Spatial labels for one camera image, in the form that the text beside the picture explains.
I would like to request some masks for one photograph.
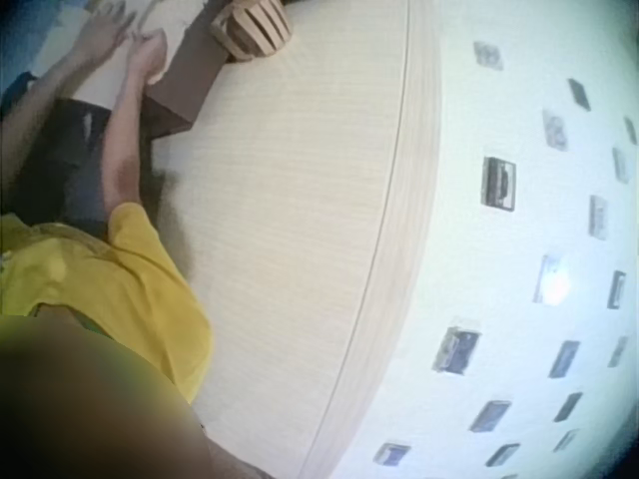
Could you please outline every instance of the finger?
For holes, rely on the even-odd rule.
[[[102,7],[100,10],[100,14],[101,15],[109,15],[111,13],[111,10],[113,9],[113,4],[111,2],[108,2],[107,4],[105,4],[104,7]]]
[[[124,21],[120,25],[120,29],[118,30],[118,35],[126,35],[127,30],[129,30],[129,27],[131,26],[133,21],[136,19],[137,14],[138,12],[131,12],[129,15],[127,15],[127,17],[124,19]]]
[[[120,0],[117,5],[113,9],[113,20],[116,22],[120,22],[124,17],[124,0]]]
[[[150,32],[145,32],[142,34],[142,38],[144,38],[145,40],[151,40],[152,38],[164,35],[164,29],[162,28],[157,28],[155,30],[151,30]]]

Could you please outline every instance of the small picture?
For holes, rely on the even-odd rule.
[[[577,349],[579,349],[579,341],[563,341],[548,377],[553,379],[565,377],[572,364],[572,360],[577,355]]]
[[[628,163],[626,157],[618,148],[612,149],[612,158],[615,163],[615,176],[617,180],[623,184],[630,182],[630,175],[628,174]]]
[[[478,340],[478,332],[451,327],[441,342],[433,369],[438,372],[463,374]]]
[[[632,123],[632,120],[628,117],[624,118],[624,122],[626,123],[626,131],[628,132],[630,143],[637,145],[637,131],[635,130],[635,124]]]
[[[621,362],[621,357],[623,356],[623,351],[626,350],[626,346],[628,345],[628,336],[621,336],[617,341],[617,346],[615,350],[612,351],[612,357],[610,357],[610,362],[608,362],[608,367],[617,367],[619,362]]]
[[[619,307],[621,307],[625,285],[626,273],[615,271],[612,275],[612,285],[610,286],[610,295],[608,296],[608,309],[619,309]]]
[[[569,291],[570,279],[561,258],[551,255],[544,256],[532,300],[556,306],[565,299]]]
[[[492,68],[493,70],[503,70],[501,54],[497,47],[483,42],[475,42],[474,49],[478,65],[486,68]]]
[[[409,450],[410,446],[386,442],[379,448],[373,461],[381,466],[397,467]]]
[[[550,148],[561,152],[568,151],[568,138],[563,119],[554,113],[543,111],[543,128],[546,134],[546,143]]]
[[[490,401],[470,426],[472,432],[490,432],[497,427],[499,421],[510,407],[510,401]]]
[[[577,435],[577,432],[578,432],[578,429],[573,429],[572,431],[566,432],[566,434],[561,438],[561,440],[555,446],[555,449],[553,452],[563,451],[566,447],[568,447],[570,443],[572,442],[572,440]]]
[[[512,455],[517,452],[520,444],[506,444],[505,446],[501,446],[497,449],[488,462],[486,462],[487,467],[496,467],[505,464],[505,462],[512,457]]]
[[[568,419],[568,417],[570,417],[570,414],[572,413],[572,410],[577,405],[577,402],[579,402],[579,399],[581,399],[581,396],[583,396],[582,392],[573,392],[572,394],[570,394],[566,398],[566,402],[563,403],[563,406],[561,406],[561,409],[559,409],[559,412],[555,416],[555,422],[561,422]]]
[[[575,99],[575,103],[586,111],[590,111],[590,103],[586,96],[586,89],[578,81],[570,78],[568,79],[570,90],[572,91],[572,98]]]
[[[608,238],[608,202],[595,195],[590,197],[588,232],[598,240],[606,240]]]
[[[481,202],[512,212],[515,209],[516,166],[497,158],[483,161]]]

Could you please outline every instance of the dark square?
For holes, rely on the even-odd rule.
[[[563,406],[561,406],[561,409],[559,409],[559,412],[555,417],[555,422],[561,422],[568,419],[568,417],[572,413],[572,410],[577,405],[577,402],[579,402],[579,399],[581,399],[581,396],[583,396],[582,392],[573,392],[572,394],[570,394],[566,398],[566,402],[564,402]]]
[[[548,377],[553,379],[564,377],[572,364],[572,360],[577,355],[577,349],[579,349],[579,341],[564,341]]]
[[[499,449],[497,449],[497,452],[495,452],[492,455],[492,457],[488,459],[488,462],[486,462],[486,466],[487,467],[501,466],[508,459],[510,459],[510,457],[515,452],[517,452],[517,449],[519,449],[520,445],[521,444],[506,444],[505,446],[501,446]]]
[[[586,89],[583,88],[582,84],[572,78],[568,79],[568,83],[570,84],[572,98],[575,99],[575,103],[589,112],[590,103],[588,102],[588,97],[586,96]]]
[[[488,402],[470,426],[472,432],[490,432],[497,427],[499,421],[510,407],[509,401]]]

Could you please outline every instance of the wooden object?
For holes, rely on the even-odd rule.
[[[401,119],[375,258],[341,374],[300,479],[330,477],[357,432],[403,328],[421,264],[439,156],[441,66],[434,0],[407,3]]]
[[[146,90],[142,115],[151,138],[193,127],[229,52],[210,32],[211,22],[230,0],[209,0],[186,30],[171,67]]]
[[[211,24],[211,32],[239,61],[275,54],[291,39],[280,0],[234,0]]]
[[[435,20],[373,3],[292,5],[299,41],[225,67],[193,130],[154,143],[158,228],[215,335],[195,409],[282,479],[330,477],[357,430],[429,219]]]

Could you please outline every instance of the blurred object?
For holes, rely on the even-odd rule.
[[[235,0],[211,25],[213,35],[239,61],[267,57],[291,39],[291,23],[280,0]]]

